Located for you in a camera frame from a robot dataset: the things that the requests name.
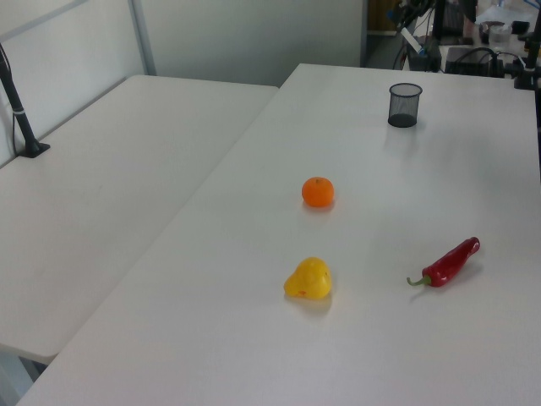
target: chili pepper stem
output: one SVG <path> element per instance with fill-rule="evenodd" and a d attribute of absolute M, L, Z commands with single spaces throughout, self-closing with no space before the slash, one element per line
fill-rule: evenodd
<path fill-rule="evenodd" d="M 432 279 L 427 275 L 426 277 L 423 277 L 420 281 L 412 282 L 410 278 L 407 278 L 407 282 L 412 286 L 418 286 L 418 285 L 430 285 L 432 283 Z"/>

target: black mesh pencil cup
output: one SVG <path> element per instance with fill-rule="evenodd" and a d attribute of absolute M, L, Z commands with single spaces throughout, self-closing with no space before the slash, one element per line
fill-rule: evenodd
<path fill-rule="evenodd" d="M 417 123 L 419 97 L 423 93 L 421 86 L 413 83 L 397 83 L 389 89 L 391 103 L 387 122 L 393 127 L 412 127 Z"/>

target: table surface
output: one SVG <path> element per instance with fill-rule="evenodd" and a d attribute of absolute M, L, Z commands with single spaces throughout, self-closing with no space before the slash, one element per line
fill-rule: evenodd
<path fill-rule="evenodd" d="M 386 122 L 397 82 L 424 89 L 414 128 Z M 20 406 L 537 405 L 537 130 L 512 85 L 299 66 Z M 303 205 L 312 176 L 331 210 Z M 448 285 L 407 285 L 472 236 Z M 331 296 L 285 297 L 311 255 Z"/>
<path fill-rule="evenodd" d="M 277 88 L 135 76 L 0 170 L 0 349 L 48 363 Z"/>

